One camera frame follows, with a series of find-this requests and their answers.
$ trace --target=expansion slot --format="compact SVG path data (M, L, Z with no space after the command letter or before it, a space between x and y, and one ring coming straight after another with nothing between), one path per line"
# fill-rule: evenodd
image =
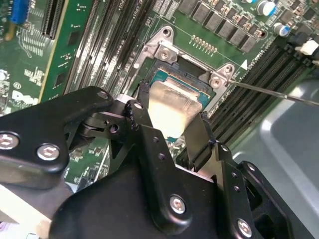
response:
M44 36L55 38L63 6L64 0L48 0L41 29Z

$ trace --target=screw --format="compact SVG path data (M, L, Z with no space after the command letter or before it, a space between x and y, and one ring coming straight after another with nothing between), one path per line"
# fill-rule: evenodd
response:
M104 91L100 91L98 93L98 96L101 97L101 98L104 98L104 99L107 99L108 98L108 94L106 94Z
M45 144L38 148L36 154L39 158L45 161L52 161L59 157L59 149L53 144Z
M241 218L238 219L237 221L237 226L239 227L240 232L247 238L251 238L251 236L253 235L250 226L248 225L247 222L245 222L244 220L242 220Z
M174 210L174 212L178 214L183 214L186 211L185 203L178 196L171 196L169 204L170 207Z
M166 60L168 58L168 53L166 51L162 51L160 53L161 60Z
M255 167L253 165L251 165L250 163L248 163L247 166L249 167L249 169L251 171L255 171Z
M143 106L140 103L134 103L134 106L138 109L143 109Z
M220 80L219 77L215 76L210 80L210 84L212 88L217 89L222 85L222 81Z
M224 151L229 151L229 149L228 149L224 144L221 145L221 148L222 148Z
M0 134L0 149L8 150L13 149L19 144L17 136L11 133Z

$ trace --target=metal shaft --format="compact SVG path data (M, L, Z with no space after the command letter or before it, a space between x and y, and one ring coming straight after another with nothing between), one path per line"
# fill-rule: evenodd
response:
M228 83L235 85L235 86L239 86L239 87L243 87L249 90L253 90L253 91L258 91L261 93L265 93L271 96L275 96L278 98L282 98L282 99L286 99L286 100L290 100L290 101L294 101L294 102L302 102L311 106L319 106L318 102L314 102L314 101L308 101L308 100L304 100L295 96L289 96L283 93L279 93L279 92L275 92L275 91L271 91L271 90L267 90L267 89L263 89L263 88L259 88L256 86L251 86L245 83L241 83L241 82L237 82L237 81L233 81L233 80L228 80Z

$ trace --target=integrated circuit chip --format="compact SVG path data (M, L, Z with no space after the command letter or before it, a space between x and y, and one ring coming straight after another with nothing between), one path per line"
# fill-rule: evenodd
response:
M248 33L253 35L258 28L259 28L258 25L256 25L256 24L252 25L252 27L249 29Z
M208 20L208 22L206 23L206 27L211 30L214 31L218 25L220 24L222 20L222 17L220 17L218 14L214 13L210 19Z
M313 16L315 15L315 10L313 10L312 8L309 8L305 14L304 14L304 19L306 20L311 20L311 18L313 18Z
M287 24L293 17L294 17L294 13L290 10L286 10L281 15L280 20L282 23Z
M64 81L66 81L67 79L67 76L68 76L68 73L67 72L62 72L60 73L57 77L56 77L56 81L54 83L54 86L58 86L60 85L61 83L63 83Z
M69 35L69 39L68 39L68 46L77 43L77 41L79 40L80 36L81 36L80 31L71 32L70 35Z
M206 4L201 3L196 8L195 13L193 14L193 19L199 23L203 23L209 13L209 8Z
M185 14L190 14L194 9L198 0L184 0L180 5L178 10L184 12Z
M226 17L231 20L231 19L233 19L233 17L236 14L236 12L237 12L236 9L231 8Z
M293 2L293 4L291 4L290 8L291 8L292 10L295 10L295 9L299 6L299 4L300 4L300 1L299 1L299 0L295 0L295 1Z
M241 46L240 49L241 49L243 52L248 53L248 52L250 52L250 50L255 46L256 43L257 43L256 39L253 38L253 37L251 37L251 36L249 36L249 37L247 38L247 40L245 40L244 44Z
M247 17L245 17L245 16L242 16L242 18L239 20L239 22L238 22L238 26L239 27L241 27L241 28L243 28L244 27L244 25L245 25L245 23L248 21L248 18Z
M216 11L220 12L222 8L224 7L224 5L225 5L225 2L223 0L219 0L215 6Z
M245 38L246 33L242 29L237 29L234 35L229 40L233 45L238 46Z
M235 26L228 21L225 21L221 29L218 31L218 35L224 38L228 38L235 29Z

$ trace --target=screw hole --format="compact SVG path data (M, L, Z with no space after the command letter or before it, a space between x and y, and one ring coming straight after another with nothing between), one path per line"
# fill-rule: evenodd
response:
M119 130L119 126L117 124L113 124L110 126L110 132L116 133Z
M164 36L164 37L170 37L170 35L171 35L171 31L170 31L170 30L165 29L165 30L163 31L163 36Z
M104 99L107 99L108 98L108 94L106 94L104 91L100 91L98 93L98 96L101 97L101 98L104 98Z
M143 106L138 102L134 103L134 106L140 110L143 109Z
M160 154L159 154L159 159L160 159L161 161L164 160L164 159L165 159L165 155L162 154L162 153L160 153Z
M240 188L239 188L239 187L234 186L234 189L235 189L235 191L236 191L237 193L239 193L239 192L240 192Z

